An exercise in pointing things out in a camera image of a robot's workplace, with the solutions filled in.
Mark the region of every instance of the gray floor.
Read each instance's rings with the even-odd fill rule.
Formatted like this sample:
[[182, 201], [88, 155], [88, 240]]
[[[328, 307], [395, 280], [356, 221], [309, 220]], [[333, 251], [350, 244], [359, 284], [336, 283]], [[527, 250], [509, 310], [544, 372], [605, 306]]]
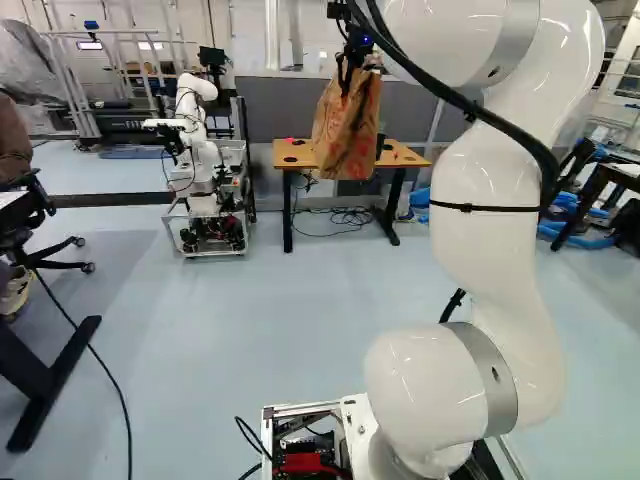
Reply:
[[[54, 194], [163, 187], [154, 160], [99, 161], [65, 142], [36, 152], [34, 164], [46, 167], [42, 179]], [[266, 404], [362, 391], [372, 339], [436, 322], [456, 287], [419, 225], [399, 226], [400, 248], [375, 225], [326, 239], [296, 235], [286, 256], [280, 216], [261, 214], [246, 258], [184, 262], [162, 230], [164, 209], [61, 210], [29, 243], [37, 249], [68, 234], [87, 239], [87, 247], [59, 258], [92, 259], [94, 275], [45, 278], [73, 317], [104, 317], [94, 344], [129, 401], [136, 479], [238, 478], [256, 454], [234, 415], [257, 425]], [[313, 233], [334, 227], [319, 216], [296, 222]], [[640, 478], [640, 262], [617, 249], [552, 254], [542, 241], [537, 261], [569, 387], [562, 412], [512, 434], [511, 445], [531, 480]], [[48, 362], [71, 333], [38, 285], [15, 329]], [[0, 381], [0, 445], [24, 403]], [[85, 356], [33, 449], [22, 456], [0, 449], [0, 478], [124, 479], [125, 438], [117, 397]]]

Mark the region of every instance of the person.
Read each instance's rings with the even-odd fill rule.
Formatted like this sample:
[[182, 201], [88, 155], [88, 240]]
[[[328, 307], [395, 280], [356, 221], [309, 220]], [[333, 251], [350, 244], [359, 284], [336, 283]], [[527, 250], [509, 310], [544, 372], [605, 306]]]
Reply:
[[[0, 91], [0, 185], [31, 170], [33, 148], [13, 99]], [[0, 259], [0, 320], [14, 321], [27, 303], [33, 272]]]

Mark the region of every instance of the white robot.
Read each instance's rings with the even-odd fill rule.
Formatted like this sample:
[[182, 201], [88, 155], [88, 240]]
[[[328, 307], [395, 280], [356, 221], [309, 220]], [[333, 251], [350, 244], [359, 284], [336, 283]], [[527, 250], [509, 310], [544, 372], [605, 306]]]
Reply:
[[189, 198], [194, 213], [213, 215], [217, 202], [214, 177], [222, 157], [217, 145], [207, 139], [206, 114], [198, 105], [199, 98], [213, 101], [218, 98], [218, 89], [207, 80], [183, 73], [178, 79], [174, 118], [148, 119], [143, 128], [169, 135], [168, 128], [179, 135], [176, 143], [181, 143], [177, 146], [181, 153], [174, 155], [177, 163], [167, 175], [169, 188], [177, 197]]
[[[483, 88], [486, 109], [549, 148], [602, 64], [603, 26], [587, 0], [372, 2], [418, 67], [452, 87]], [[347, 3], [374, 19], [364, 0]], [[415, 83], [389, 56], [385, 65]], [[371, 347], [367, 394], [340, 403], [354, 480], [446, 478], [475, 440], [560, 406], [564, 359], [535, 275], [540, 193], [533, 157], [482, 121], [439, 158], [431, 240], [470, 294], [471, 319], [389, 332]]]

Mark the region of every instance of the light fixture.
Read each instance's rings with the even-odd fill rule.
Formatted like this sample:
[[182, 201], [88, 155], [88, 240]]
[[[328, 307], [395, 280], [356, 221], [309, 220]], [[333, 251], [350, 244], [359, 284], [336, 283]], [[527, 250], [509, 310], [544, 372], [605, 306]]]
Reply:
[[[149, 42], [138, 42], [138, 47], [140, 47], [140, 50], [151, 50], [151, 45], [149, 44]], [[155, 48], [156, 50], [162, 50], [162, 43], [153, 42], [153, 48]]]
[[78, 50], [102, 50], [102, 43], [98, 42], [76, 42]]

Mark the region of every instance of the gray cloth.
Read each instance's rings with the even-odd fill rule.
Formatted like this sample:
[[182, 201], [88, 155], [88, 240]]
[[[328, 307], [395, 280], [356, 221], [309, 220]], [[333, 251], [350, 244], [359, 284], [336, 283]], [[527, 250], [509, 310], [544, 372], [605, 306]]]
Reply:
[[16, 103], [66, 104], [47, 43], [33, 28], [17, 20], [0, 20], [0, 90]]

